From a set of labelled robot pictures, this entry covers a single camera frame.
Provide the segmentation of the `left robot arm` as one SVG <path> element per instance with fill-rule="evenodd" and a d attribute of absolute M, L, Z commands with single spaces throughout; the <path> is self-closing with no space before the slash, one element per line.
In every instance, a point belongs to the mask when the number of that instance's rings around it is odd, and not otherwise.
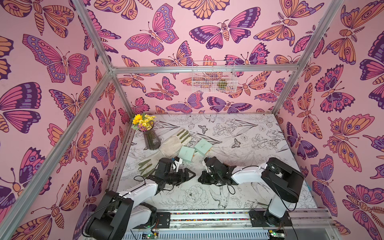
<path fill-rule="evenodd" d="M 96 211 L 82 226 L 82 234 L 95 240 L 121 240 L 127 230 L 140 225 L 151 227 L 156 221 L 157 209 L 145 203 L 165 190 L 167 185 L 179 186 L 196 176 L 188 168 L 174 170 L 176 162 L 161 158 L 155 169 L 137 186 L 120 193 L 107 192 Z"/>

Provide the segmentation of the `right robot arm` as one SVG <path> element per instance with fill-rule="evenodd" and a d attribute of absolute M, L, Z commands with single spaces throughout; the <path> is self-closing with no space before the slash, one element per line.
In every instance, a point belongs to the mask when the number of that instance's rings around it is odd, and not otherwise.
<path fill-rule="evenodd" d="M 288 212 L 294 209 L 290 210 L 289 206 L 296 205 L 299 201 L 304 182 L 302 173 L 277 158 L 269 158 L 261 166 L 229 166 L 216 157 L 205 158 L 204 163 L 206 170 L 202 171 L 198 179 L 203 185 L 233 187 L 245 183 L 264 183 L 272 189 L 275 195 L 261 218 L 256 219 L 256 211 L 249 212 L 253 226 L 256 226 L 257 222 L 268 227 L 292 225 Z"/>

